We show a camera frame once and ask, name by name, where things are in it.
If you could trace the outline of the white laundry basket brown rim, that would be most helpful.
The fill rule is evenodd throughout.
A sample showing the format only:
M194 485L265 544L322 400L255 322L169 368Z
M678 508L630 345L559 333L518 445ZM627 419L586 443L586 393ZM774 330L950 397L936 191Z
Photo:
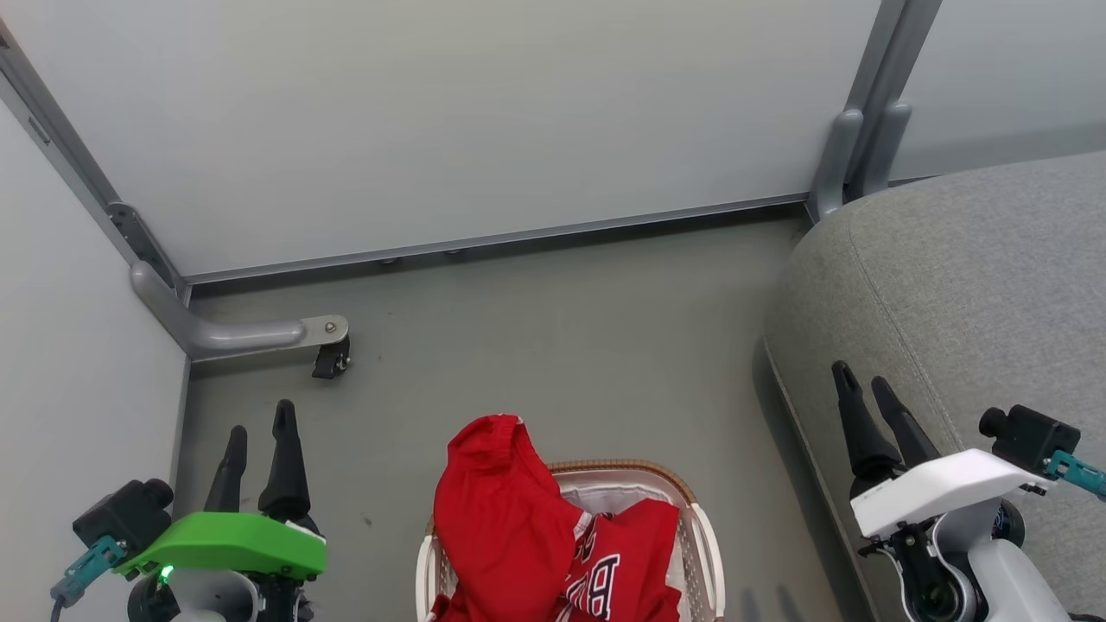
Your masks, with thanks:
M708 515L684 478L648 460L574 460L547 468L562 496L585 512L617 514L647 498L675 505L680 517L667 578L681 591L680 622L724 622L721 551Z

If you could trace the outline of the red jersey white lettering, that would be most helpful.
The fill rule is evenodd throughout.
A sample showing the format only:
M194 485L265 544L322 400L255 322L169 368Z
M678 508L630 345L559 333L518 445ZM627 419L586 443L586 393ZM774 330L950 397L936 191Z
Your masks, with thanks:
M593 516L546 622L680 622L667 580L678 523L678 508L655 499Z

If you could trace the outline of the plain red garment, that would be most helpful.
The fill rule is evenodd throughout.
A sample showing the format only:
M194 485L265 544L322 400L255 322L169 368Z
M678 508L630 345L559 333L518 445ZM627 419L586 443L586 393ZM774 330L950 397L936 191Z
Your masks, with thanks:
M448 445L432 505L453 567L437 622L550 622L586 523L514 415L470 422Z

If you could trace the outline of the grey curved partition foot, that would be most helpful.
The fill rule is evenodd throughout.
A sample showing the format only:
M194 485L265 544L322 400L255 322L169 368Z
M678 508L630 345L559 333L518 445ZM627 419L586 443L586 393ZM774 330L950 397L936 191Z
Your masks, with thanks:
M197 362L328 346L349 335L349 322L342 315L246 323L205 320L182 304L143 261L131 265L131 287L187 357Z

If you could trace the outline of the grey double partition post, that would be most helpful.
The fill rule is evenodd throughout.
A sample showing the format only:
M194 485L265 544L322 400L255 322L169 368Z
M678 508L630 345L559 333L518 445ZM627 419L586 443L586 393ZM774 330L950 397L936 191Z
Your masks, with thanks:
M817 224L851 198L884 191L905 131L912 118L906 101L889 103L874 122L869 141L860 145L865 115L860 108L841 111L830 126L817 169L805 201L810 220Z

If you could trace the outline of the black caster wheel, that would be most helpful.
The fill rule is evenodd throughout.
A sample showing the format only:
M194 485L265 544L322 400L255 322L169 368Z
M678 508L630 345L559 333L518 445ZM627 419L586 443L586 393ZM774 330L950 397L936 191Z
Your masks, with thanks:
M324 344L317 351L313 379L338 379L349 366L351 339L345 336L340 342Z

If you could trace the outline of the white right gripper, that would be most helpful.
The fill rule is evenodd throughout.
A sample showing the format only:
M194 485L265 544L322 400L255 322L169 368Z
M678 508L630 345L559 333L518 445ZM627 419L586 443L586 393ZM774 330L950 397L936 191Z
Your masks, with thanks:
M1041 491L1052 487L1047 478L980 449L943 457L887 379L874 377L874 401L893 431L900 456L874 424L849 364L836 361L832 374L854 477L851 505L865 538L889 538L899 523L920 523L1023 486ZM908 471L900 476L902 465Z

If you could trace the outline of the grey fabric sofa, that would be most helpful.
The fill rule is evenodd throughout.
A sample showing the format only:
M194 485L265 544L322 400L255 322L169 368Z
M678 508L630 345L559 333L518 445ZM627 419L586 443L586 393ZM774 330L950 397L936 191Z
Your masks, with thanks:
M832 365L893 390L945 455L989 450L985 410L1081 429L1106 470L1106 152L870 194L799 241L766 311L766 357L868 611L907 622L893 564L860 559Z

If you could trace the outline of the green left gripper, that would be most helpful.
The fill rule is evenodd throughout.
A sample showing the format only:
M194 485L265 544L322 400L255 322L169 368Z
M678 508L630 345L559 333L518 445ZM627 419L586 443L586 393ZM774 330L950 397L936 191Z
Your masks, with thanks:
M259 497L259 511L264 516L237 514L246 475L248 433L244 426L233 426L204 511L174 521L139 554L115 567L114 574L133 579L134 574L149 576L169 566L174 570L288 576L296 581L324 574L327 540L296 526L307 518L311 501L296 410L290 400L276 402L272 434L276 445L267 486Z

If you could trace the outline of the grey metal partition rail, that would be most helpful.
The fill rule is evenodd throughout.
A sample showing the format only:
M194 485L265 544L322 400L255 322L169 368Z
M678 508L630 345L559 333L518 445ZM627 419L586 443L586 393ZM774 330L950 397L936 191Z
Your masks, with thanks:
M565 251L598 243L651 238L747 222L799 218L806 220L806 194L785 194L765 200L744 200L658 215L549 227L528 232L466 238L451 243L408 245L392 251L348 253L296 263L261 265L189 276L194 296L248 294L268 289L305 286L362 276L422 270L438 265L478 263L528 253Z

